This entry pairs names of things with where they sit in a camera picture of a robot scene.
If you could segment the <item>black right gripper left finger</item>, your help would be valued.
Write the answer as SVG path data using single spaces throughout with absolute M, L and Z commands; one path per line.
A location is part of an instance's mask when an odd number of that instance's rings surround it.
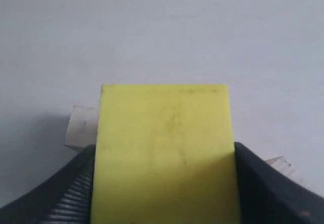
M 1 223 L 90 223 L 95 145 L 48 180 L 1 208 Z

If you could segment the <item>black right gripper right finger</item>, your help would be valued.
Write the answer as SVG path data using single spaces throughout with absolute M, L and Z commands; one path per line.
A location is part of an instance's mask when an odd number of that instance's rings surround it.
M 323 223 L 323 197 L 293 182 L 236 142 L 241 223 Z

